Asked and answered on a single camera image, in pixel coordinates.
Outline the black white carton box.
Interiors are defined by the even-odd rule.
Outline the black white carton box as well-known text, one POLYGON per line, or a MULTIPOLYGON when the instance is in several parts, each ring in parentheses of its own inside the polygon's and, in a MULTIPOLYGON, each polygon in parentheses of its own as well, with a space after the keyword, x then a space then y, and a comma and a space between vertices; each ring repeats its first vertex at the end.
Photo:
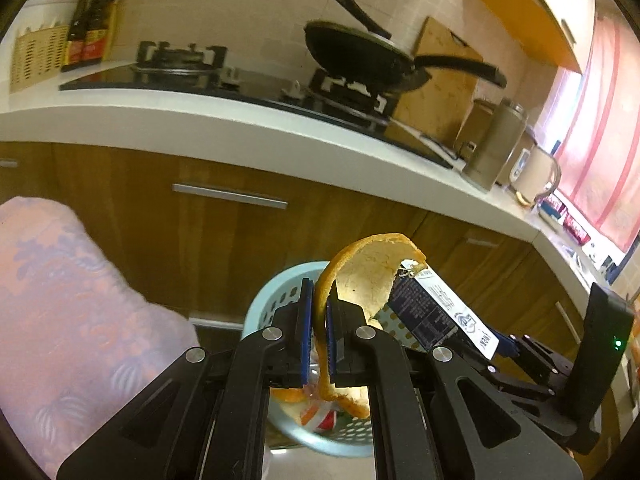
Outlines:
POLYGON ((498 337, 430 267, 404 260, 390 296, 374 318, 402 346, 429 352, 450 339, 492 359, 498 337))

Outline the torn bread piece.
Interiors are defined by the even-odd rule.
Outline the torn bread piece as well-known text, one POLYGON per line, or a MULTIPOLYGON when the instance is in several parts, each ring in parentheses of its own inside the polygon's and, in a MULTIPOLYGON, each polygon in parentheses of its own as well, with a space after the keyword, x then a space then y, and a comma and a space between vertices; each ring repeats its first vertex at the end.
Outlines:
POLYGON ((312 328, 320 367, 319 396, 322 400, 335 402, 341 410, 358 419, 370 417, 368 390, 364 387, 338 388, 331 382, 329 336, 324 326, 326 303, 335 287, 338 298, 360 307, 367 325, 380 326, 373 318, 386 304, 396 273, 405 260, 411 260, 413 270, 418 272, 427 268, 426 255, 404 234, 371 235, 335 255, 314 286, 312 328))

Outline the wooden kitchen cabinet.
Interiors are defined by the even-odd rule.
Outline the wooden kitchen cabinet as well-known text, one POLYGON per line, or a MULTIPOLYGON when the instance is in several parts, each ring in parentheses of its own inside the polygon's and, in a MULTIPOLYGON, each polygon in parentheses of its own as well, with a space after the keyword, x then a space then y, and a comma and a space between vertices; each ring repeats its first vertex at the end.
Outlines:
POLYGON ((70 208, 150 304, 188 319, 236 321, 278 272, 328 260, 360 238, 406 234, 482 319, 574 358, 566 292, 529 243, 413 206, 282 174, 194 158, 55 143, 2 145, 1 206, 14 197, 70 208), (176 193, 174 183, 286 200, 285 210, 176 193))

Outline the pink floral tablecloth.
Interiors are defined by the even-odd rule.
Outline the pink floral tablecloth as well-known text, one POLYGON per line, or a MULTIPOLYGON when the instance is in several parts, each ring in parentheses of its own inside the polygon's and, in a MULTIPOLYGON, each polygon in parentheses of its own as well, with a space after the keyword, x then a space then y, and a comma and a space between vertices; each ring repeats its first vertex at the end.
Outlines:
POLYGON ((1 411, 49 478, 198 345, 182 315, 129 286, 67 206, 1 206, 1 411))

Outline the beige electric kettle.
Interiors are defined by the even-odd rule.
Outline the beige electric kettle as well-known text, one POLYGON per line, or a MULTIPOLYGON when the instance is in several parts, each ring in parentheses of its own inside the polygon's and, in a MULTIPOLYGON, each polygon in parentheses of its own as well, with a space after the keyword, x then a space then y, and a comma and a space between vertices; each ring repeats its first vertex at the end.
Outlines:
POLYGON ((524 207, 533 208, 556 190, 561 177, 558 161, 539 145, 534 145, 522 149, 510 171, 509 184, 516 200, 524 207))

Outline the steel thermos jug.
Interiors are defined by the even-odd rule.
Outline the steel thermos jug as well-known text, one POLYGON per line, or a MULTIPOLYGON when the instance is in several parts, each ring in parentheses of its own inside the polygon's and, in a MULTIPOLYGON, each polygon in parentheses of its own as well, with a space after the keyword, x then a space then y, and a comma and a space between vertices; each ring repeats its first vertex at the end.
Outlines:
POLYGON ((520 103, 503 98, 491 115, 483 141, 477 145, 462 170, 465 179, 489 192, 521 139, 527 118, 520 103))

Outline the pink window curtain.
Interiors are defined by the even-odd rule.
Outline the pink window curtain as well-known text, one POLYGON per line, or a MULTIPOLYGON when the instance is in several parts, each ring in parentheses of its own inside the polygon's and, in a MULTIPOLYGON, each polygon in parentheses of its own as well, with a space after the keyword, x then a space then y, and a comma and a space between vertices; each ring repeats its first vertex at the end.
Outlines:
POLYGON ((639 233, 639 40, 604 14, 587 64, 556 71, 536 131, 554 148, 560 193, 617 249, 639 233))

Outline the wooden cutting board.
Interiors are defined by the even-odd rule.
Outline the wooden cutting board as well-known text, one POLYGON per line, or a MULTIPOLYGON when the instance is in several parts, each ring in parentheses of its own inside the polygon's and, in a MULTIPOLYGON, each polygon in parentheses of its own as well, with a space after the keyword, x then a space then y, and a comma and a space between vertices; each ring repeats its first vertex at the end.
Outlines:
MULTIPOLYGON (((460 56, 483 62, 465 40, 431 16, 427 16, 413 53, 460 56)), ((393 118, 430 138, 454 147, 462 122, 472 105, 477 78, 455 70, 427 70, 432 79, 418 90, 405 93, 393 118)))

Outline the black frying pan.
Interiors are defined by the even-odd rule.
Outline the black frying pan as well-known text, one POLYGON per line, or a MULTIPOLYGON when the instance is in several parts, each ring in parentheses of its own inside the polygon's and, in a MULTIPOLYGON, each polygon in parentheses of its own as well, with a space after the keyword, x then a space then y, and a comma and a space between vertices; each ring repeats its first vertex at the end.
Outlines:
POLYGON ((304 27, 306 46, 314 60, 331 76, 358 82, 380 93, 405 93, 431 79, 428 72, 455 70, 506 88, 498 67, 452 55, 413 56, 396 46, 392 35, 364 12, 356 0, 335 0, 363 28, 315 20, 304 27))

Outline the black gas stove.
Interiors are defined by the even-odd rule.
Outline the black gas stove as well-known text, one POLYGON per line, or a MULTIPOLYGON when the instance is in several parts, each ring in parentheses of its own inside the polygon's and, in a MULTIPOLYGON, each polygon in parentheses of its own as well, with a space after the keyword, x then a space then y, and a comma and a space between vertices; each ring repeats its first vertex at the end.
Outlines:
POLYGON ((446 157, 420 142, 412 146, 390 121, 398 99, 362 84, 335 79, 321 68, 310 81, 279 78, 226 63, 228 49, 195 44, 174 49, 167 41, 142 41, 129 65, 101 70, 60 84, 62 91, 138 89, 199 94, 284 110, 370 136, 450 169, 446 157))

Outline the dark sauce bottle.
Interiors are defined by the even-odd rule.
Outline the dark sauce bottle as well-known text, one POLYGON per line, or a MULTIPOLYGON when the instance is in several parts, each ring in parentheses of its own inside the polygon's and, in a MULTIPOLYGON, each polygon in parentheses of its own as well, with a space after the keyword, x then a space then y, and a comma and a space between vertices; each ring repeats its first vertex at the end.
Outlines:
POLYGON ((81 62, 82 49, 84 48, 87 35, 87 12, 90 1, 91 0, 78 0, 65 41, 63 62, 61 65, 62 72, 72 70, 81 62))

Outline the beige plastic basket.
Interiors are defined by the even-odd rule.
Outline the beige plastic basket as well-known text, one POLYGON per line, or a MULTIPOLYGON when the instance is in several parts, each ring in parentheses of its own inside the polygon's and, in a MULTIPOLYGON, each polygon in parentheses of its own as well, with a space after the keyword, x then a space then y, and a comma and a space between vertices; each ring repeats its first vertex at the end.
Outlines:
POLYGON ((9 92, 15 93, 56 76, 61 69, 67 25, 27 29, 14 41, 9 92))

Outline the red label sauce bottle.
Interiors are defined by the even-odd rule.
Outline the red label sauce bottle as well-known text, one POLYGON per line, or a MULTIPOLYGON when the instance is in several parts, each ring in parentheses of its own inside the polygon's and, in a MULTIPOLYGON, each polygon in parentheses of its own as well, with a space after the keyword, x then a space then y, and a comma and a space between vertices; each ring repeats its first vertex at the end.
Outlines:
POLYGON ((89 6, 81 65, 98 64, 111 47, 119 0, 92 0, 89 6))

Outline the orange wall cabinet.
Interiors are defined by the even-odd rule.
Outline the orange wall cabinet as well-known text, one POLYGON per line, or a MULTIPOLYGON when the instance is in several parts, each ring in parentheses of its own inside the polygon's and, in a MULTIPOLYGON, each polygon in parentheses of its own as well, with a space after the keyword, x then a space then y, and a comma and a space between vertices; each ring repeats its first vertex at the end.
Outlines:
POLYGON ((588 62, 596 0, 480 0, 525 54, 582 73, 588 62))

